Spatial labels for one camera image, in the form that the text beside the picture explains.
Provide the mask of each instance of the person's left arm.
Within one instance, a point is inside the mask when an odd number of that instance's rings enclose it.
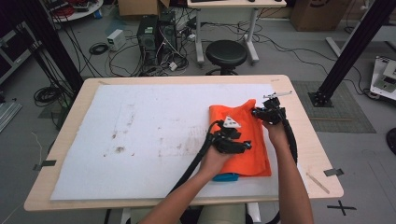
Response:
[[[231,156],[221,154],[211,147],[202,159],[197,174],[157,204],[139,223],[177,223],[198,192],[219,173],[224,162]]]

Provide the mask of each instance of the human arm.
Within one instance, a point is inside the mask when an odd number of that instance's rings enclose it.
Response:
[[[279,210],[282,224],[314,223],[311,203],[304,182],[290,153],[289,141],[282,123],[272,125],[264,122],[269,138],[276,151]]]
[[[221,154],[211,147],[203,157],[199,171],[157,204],[139,223],[177,223],[192,199],[219,173],[224,162],[231,156]]]

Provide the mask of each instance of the black tape cross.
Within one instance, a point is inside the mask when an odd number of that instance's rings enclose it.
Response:
[[[330,170],[323,171],[323,172],[324,172],[324,174],[325,174],[326,176],[331,176],[331,175],[337,175],[337,176],[339,176],[339,175],[343,175],[343,174],[344,174],[344,171],[341,170],[341,169],[338,169],[338,170],[336,170],[336,169],[330,169]]]
[[[54,166],[56,161],[43,161],[41,162],[41,165],[36,164],[35,167],[33,167],[33,170],[35,171],[40,171],[43,166]]]
[[[348,210],[358,210],[356,207],[343,206],[343,204],[341,203],[340,200],[338,200],[338,204],[340,204],[340,206],[327,205],[327,208],[341,209],[341,211],[343,212],[343,215],[344,215],[344,216],[347,215],[346,209],[348,209]]]

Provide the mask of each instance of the person's left hand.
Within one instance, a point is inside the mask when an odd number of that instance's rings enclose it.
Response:
[[[198,173],[213,178],[220,172],[221,168],[224,165],[224,162],[226,162],[232,156],[233,154],[219,153],[212,146],[209,148],[209,150],[206,152],[203,159],[201,160],[201,166]]]

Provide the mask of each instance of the orange cloth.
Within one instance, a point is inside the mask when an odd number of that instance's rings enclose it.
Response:
[[[242,127],[237,131],[241,133],[236,142],[251,141],[252,148],[245,150],[242,154],[236,154],[223,166],[220,174],[236,173],[249,176],[270,176],[271,167],[268,160],[267,149],[264,144],[262,122],[251,115],[251,109],[255,107],[256,100],[250,99],[238,107],[228,107],[224,105],[212,105],[209,107],[210,123],[215,120],[225,120],[230,116]]]

